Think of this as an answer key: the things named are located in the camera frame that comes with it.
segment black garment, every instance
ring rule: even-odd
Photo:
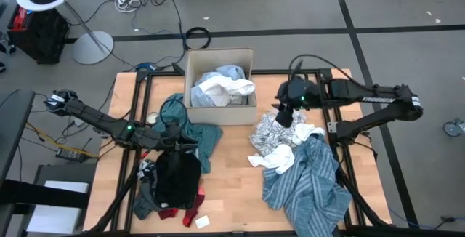
[[[201,163],[191,153],[163,152],[156,161],[155,199],[170,207],[192,208],[201,178]]]

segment cardboard box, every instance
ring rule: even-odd
[[[255,92],[248,96],[248,105],[225,107],[192,107],[190,88],[204,73],[215,71],[223,65],[237,65],[244,69],[246,78],[251,80],[253,49],[191,49],[187,53],[187,67],[184,85],[184,105],[193,124],[252,125],[256,123]]]

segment red cloth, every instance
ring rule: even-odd
[[[195,201],[194,201],[194,207],[192,207],[192,209],[188,209],[186,211],[186,215],[184,216],[184,219],[182,219],[182,224],[185,227],[190,227],[195,216],[198,214],[198,207],[202,205],[203,200],[205,200],[205,190],[201,186],[199,186],[198,192],[197,192],[197,198],[195,198]]]
[[[176,216],[178,209],[169,209],[158,212],[158,216],[160,216],[160,220],[165,220],[166,218],[174,218]]]

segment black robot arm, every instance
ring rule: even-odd
[[[367,129],[394,120],[415,121],[423,115],[418,97],[406,85],[396,87],[364,86],[351,79],[332,79],[324,84],[315,84],[306,76],[295,73],[281,84],[278,95],[280,104],[276,121],[290,127],[294,110],[340,107],[356,102],[387,103],[380,111],[355,121],[341,121],[328,124],[328,131],[336,134],[340,143],[352,144],[355,138]]]
[[[47,110],[58,116],[75,116],[82,121],[108,133],[116,144],[130,149],[193,150],[196,141],[181,135],[179,119],[166,123],[164,132],[157,132],[138,121],[113,118],[78,99],[70,90],[53,91],[45,102]]]

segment gray floor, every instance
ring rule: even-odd
[[[87,19],[104,0],[69,0],[79,14]],[[350,16],[357,28],[452,25],[465,24],[463,0],[346,0]],[[6,27],[14,0],[8,3],[0,17],[0,31]],[[273,29],[346,28],[338,0],[176,0],[185,30],[203,26],[210,31],[253,31]],[[68,17],[69,14],[59,10]],[[112,4],[105,4],[88,23],[94,30],[107,31],[113,36],[146,34],[134,31],[134,14],[121,14]],[[176,33],[177,18],[172,2],[160,7],[144,7],[137,13],[136,27],[150,32],[162,29]],[[83,31],[74,27],[70,37]],[[363,53],[373,80],[378,84],[408,84],[419,95],[424,116],[416,122],[395,122],[389,125],[400,165],[405,175],[418,221],[436,226],[440,215],[465,216],[465,187],[463,182],[464,138],[450,138],[442,131],[444,122],[464,117],[465,99],[465,43],[464,31],[436,31],[423,33],[359,34]],[[201,45],[202,39],[190,41]],[[130,63],[157,61],[179,55],[180,40],[116,42],[114,53]],[[363,81],[362,71],[348,34],[247,36],[215,38],[212,47],[252,47],[255,49],[254,67],[287,68],[295,55],[310,52],[328,58],[342,68],[350,68],[352,75]],[[89,105],[100,105],[117,72],[127,69],[114,57],[93,66],[75,63],[72,45],[66,45],[57,65],[37,65],[18,51],[9,59],[7,72],[0,74],[0,91],[33,89],[49,94],[53,89],[73,89]],[[308,67],[327,65],[308,61]],[[34,110],[42,110],[37,98]],[[372,111],[365,106],[364,111]],[[31,114],[30,122],[58,137],[66,119],[49,113]],[[379,172],[389,207],[404,216],[400,198],[387,160],[378,129],[372,131],[373,147],[379,152]],[[25,131],[24,137],[35,140]],[[69,139],[68,144],[82,147],[91,131]],[[96,152],[99,140],[95,137],[88,146]],[[40,164],[63,163],[52,152],[28,142],[23,149],[23,179],[32,181]],[[17,179],[19,159],[15,156],[9,178]],[[406,224],[392,216],[395,224]],[[10,227],[9,236],[16,236],[19,218]],[[465,231],[465,221],[442,227],[444,230]]]

